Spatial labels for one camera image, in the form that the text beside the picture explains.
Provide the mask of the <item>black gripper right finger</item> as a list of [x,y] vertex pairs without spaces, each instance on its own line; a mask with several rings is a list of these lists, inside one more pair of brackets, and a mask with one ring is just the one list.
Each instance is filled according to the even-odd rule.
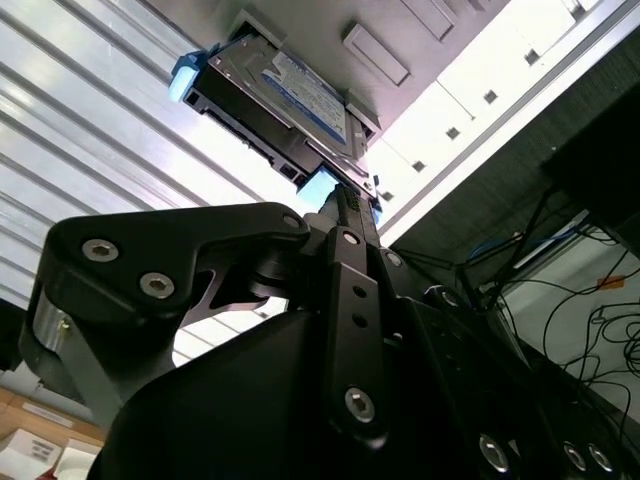
[[586,388],[492,314],[440,285],[418,290],[352,200],[379,283],[386,337],[386,444],[359,479],[635,479],[639,462]]

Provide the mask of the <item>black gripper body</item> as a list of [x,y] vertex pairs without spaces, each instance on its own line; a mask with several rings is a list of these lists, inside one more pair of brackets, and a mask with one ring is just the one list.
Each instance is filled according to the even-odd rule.
[[93,479],[359,479],[390,418],[382,391],[370,422],[325,398],[326,325],[283,314],[138,392],[116,418]]

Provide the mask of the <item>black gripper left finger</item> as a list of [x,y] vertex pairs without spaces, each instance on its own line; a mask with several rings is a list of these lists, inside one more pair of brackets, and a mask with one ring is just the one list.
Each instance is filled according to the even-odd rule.
[[58,223],[27,320],[45,378],[72,385],[108,437],[155,380],[280,315],[313,314],[327,328],[325,398],[372,421],[382,323],[354,197],[337,187],[305,216],[259,203]]

